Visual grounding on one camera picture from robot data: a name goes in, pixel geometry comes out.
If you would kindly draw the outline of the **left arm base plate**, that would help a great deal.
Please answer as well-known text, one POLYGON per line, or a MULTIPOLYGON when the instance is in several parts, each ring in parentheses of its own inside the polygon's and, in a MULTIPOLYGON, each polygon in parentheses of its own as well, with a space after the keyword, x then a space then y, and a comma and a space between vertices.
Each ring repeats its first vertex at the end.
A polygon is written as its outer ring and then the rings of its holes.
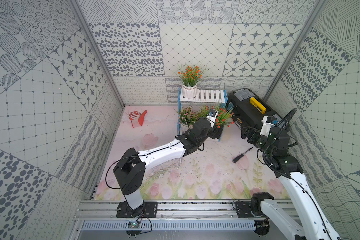
POLYGON ((137 218, 148 217, 155 218, 157 216, 158 202, 145 202, 133 210, 127 203, 127 201, 121 202, 117 208, 117 218, 137 218))

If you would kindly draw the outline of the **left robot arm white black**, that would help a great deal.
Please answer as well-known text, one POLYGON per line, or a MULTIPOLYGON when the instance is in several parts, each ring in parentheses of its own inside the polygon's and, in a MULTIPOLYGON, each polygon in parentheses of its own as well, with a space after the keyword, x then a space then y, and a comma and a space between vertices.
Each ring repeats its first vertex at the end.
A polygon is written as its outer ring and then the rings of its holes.
POLYGON ((206 116, 198 119, 193 127, 168 144, 157 148, 138 152, 128 149, 116 162, 113 173, 131 210, 139 210, 144 206, 140 187, 146 170, 157 167, 167 161, 182 158, 197 150, 204 150, 204 142, 210 138, 217 128, 217 117, 206 116))

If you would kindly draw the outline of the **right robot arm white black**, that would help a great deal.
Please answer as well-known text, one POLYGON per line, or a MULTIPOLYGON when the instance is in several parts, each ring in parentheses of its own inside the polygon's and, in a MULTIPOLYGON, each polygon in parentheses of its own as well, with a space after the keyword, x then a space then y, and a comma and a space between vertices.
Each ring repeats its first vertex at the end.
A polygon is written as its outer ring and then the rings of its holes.
POLYGON ((242 138, 262 153, 260 163, 270 169, 287 190, 301 221, 297 223, 290 217, 270 193, 254 193, 251 214, 265 217, 257 226, 260 233, 266 234, 272 221, 289 240, 339 240, 340 235, 314 198, 302 166, 288 153, 288 149, 298 143, 290 143, 288 132, 279 125, 264 123, 261 130, 241 126, 241 131, 242 138))

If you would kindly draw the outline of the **red flower pot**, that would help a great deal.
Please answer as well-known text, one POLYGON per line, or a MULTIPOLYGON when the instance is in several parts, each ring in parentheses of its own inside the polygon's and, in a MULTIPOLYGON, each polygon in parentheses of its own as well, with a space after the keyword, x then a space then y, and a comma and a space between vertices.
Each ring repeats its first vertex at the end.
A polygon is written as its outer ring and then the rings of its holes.
POLYGON ((216 128, 219 129, 219 128, 223 128, 224 126, 229 127, 234 123, 234 121, 232 120, 232 116, 233 116, 232 110, 227 110, 220 106, 214 106, 213 109, 218 112, 215 120, 216 128))

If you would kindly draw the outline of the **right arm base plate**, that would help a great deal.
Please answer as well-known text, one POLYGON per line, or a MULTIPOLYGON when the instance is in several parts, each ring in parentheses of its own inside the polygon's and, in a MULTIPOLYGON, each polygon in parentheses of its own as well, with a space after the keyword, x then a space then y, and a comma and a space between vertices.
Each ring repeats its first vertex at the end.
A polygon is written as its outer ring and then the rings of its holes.
POLYGON ((238 218, 267 218, 261 211, 260 203, 233 201, 233 208, 237 213, 238 218))

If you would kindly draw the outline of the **orange flower pot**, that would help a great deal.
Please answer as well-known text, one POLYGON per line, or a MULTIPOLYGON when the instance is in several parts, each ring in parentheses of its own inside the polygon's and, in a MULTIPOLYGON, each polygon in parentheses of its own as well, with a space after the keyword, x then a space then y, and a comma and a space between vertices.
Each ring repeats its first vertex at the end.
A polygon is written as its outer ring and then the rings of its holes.
POLYGON ((183 65, 178 71, 178 77, 182 82, 182 94, 187 99, 196 98, 198 91, 197 84, 202 80, 206 68, 196 65, 183 65))

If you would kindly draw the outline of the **pink flower pot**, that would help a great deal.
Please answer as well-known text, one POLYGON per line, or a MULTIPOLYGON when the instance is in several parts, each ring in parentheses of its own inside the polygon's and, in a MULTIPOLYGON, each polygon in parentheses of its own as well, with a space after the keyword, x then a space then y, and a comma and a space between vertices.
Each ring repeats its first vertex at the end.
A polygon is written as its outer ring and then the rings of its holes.
POLYGON ((198 120, 199 112, 193 110, 192 107, 184 107, 178 112, 180 125, 191 129, 198 120))
POLYGON ((206 118, 209 115, 211 108, 209 106, 201 106, 198 111, 198 118, 206 118))

